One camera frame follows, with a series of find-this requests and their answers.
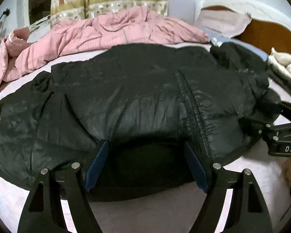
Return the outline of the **wall mounted lamp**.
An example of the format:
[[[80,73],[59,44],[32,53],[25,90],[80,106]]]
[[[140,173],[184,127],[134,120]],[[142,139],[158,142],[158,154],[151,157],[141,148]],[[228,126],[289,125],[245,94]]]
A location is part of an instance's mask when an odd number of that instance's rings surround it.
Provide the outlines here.
[[[2,18],[3,18],[3,17],[8,17],[9,15],[10,15],[10,9],[6,9],[6,10],[3,11],[3,13],[1,14],[1,17],[0,17],[0,29],[1,29],[2,24],[3,24]]]

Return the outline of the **white and wood headboard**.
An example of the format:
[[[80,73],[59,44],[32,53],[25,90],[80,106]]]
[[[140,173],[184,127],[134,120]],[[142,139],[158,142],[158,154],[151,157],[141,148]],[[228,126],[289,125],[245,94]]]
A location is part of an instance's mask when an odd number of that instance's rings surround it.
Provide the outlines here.
[[[291,54],[291,18],[270,5],[256,0],[199,0],[194,22],[201,10],[230,10],[250,14],[251,23],[241,35],[232,38],[251,44],[268,54],[273,47],[278,52]]]

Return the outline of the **pink plaid duvet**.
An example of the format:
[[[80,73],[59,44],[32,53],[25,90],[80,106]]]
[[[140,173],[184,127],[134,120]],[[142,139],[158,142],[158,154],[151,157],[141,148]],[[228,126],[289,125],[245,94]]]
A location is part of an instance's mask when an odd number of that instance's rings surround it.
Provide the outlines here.
[[[177,19],[167,18],[146,6],[135,6],[82,21],[64,20],[34,43],[30,29],[16,28],[0,44],[0,86],[61,56],[107,50],[132,43],[178,44],[210,40],[207,33]]]

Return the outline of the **beige pillow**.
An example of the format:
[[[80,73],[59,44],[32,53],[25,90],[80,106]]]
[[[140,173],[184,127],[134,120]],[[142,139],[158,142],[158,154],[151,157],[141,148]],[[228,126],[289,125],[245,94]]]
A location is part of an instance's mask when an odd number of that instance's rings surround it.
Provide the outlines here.
[[[230,10],[201,10],[194,26],[207,28],[232,38],[241,35],[251,21],[250,14],[240,14]]]

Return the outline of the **cream folded garment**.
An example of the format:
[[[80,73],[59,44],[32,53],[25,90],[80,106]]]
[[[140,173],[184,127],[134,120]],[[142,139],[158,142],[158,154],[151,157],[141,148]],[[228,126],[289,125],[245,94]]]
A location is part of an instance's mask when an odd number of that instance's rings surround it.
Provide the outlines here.
[[[268,65],[285,79],[291,80],[291,54],[277,52],[273,47],[268,57]]]

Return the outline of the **window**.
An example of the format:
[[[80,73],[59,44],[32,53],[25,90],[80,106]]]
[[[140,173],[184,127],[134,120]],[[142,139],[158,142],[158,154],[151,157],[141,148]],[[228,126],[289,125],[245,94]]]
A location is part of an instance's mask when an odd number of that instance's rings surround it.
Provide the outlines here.
[[[51,0],[22,0],[23,19],[26,26],[50,15]]]

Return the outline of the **blue floral pillow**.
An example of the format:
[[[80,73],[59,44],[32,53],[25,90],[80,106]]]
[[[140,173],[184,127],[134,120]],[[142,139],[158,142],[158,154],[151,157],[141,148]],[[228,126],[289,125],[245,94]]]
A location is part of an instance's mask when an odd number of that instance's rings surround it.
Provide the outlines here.
[[[216,44],[221,44],[221,43],[235,43],[235,44],[238,44],[238,45],[241,45],[247,49],[249,49],[251,52],[257,54],[264,62],[266,62],[268,60],[268,54],[264,51],[262,51],[261,49],[251,45],[251,44],[248,44],[248,43],[245,43],[245,42],[242,42],[238,39],[235,39],[235,38],[228,38],[228,37],[225,37],[211,29],[208,29],[206,27],[202,27],[201,28],[203,30],[203,32],[207,33],[209,39],[212,41],[213,39],[215,39],[215,43]]]

